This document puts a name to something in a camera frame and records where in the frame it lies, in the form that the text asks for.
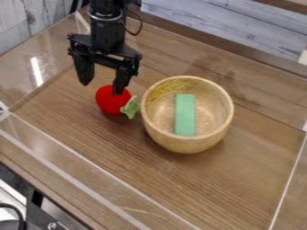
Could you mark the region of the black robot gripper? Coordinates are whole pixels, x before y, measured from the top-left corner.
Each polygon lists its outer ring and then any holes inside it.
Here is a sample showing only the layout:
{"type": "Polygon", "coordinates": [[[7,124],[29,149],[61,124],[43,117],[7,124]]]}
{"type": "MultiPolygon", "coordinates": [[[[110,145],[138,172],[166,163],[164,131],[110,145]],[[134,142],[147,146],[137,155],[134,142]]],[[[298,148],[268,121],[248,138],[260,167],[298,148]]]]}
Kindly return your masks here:
{"type": "Polygon", "coordinates": [[[138,75],[142,54],[125,42],[126,33],[137,36],[126,27],[126,12],[90,12],[90,34],[71,33],[69,55],[74,59],[79,82],[87,86],[95,76],[95,65],[115,69],[113,94],[122,95],[131,77],[138,75]]]}

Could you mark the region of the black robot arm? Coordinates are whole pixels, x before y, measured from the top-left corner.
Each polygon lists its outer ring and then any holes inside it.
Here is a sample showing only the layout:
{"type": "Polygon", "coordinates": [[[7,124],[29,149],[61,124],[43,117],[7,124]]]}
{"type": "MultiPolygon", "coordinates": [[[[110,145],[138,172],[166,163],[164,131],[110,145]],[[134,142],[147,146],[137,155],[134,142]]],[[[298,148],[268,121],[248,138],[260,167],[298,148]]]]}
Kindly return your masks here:
{"type": "Polygon", "coordinates": [[[139,74],[143,55],[125,41],[126,33],[137,36],[126,27],[130,6],[141,6],[142,0],[90,0],[90,34],[67,35],[69,55],[74,59],[78,80],[89,85],[95,77],[95,65],[115,69],[113,94],[122,95],[131,78],[139,74]]]}

